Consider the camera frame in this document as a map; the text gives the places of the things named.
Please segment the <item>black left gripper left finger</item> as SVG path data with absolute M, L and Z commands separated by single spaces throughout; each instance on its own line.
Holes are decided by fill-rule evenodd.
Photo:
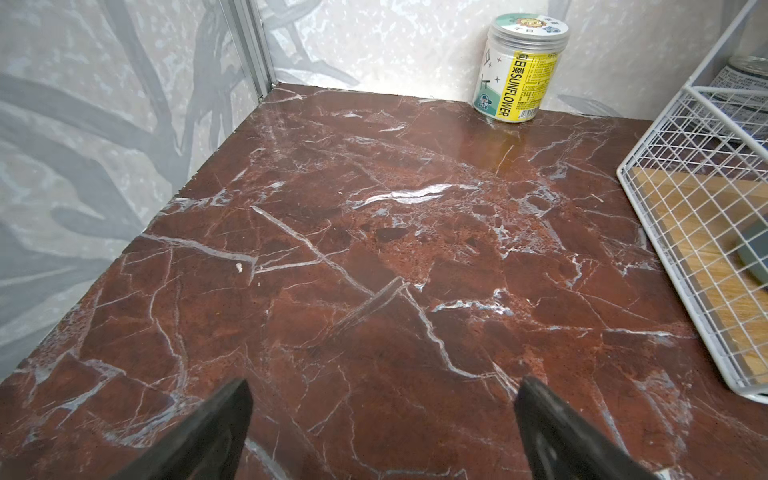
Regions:
M 222 386 L 115 479 L 233 479 L 250 425 L 246 379 Z

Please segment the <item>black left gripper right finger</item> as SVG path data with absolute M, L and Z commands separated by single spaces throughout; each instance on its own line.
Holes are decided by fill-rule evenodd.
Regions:
M 654 479 L 534 376 L 523 378 L 514 412 L 534 479 Z

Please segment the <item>small blue tea canister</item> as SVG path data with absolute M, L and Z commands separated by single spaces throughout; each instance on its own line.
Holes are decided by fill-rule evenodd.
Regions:
M 742 244 L 737 255 L 747 273 L 762 288 L 767 287 L 767 224 L 757 220 L 740 231 Z

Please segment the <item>white wire wooden shelf rack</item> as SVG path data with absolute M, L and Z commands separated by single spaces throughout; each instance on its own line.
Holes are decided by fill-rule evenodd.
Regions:
M 767 140 L 745 132 L 709 84 L 732 56 L 756 56 L 767 5 L 738 1 L 695 71 L 617 168 L 617 176 L 726 385 L 767 400 L 767 287 L 737 255 L 740 231 L 767 224 Z

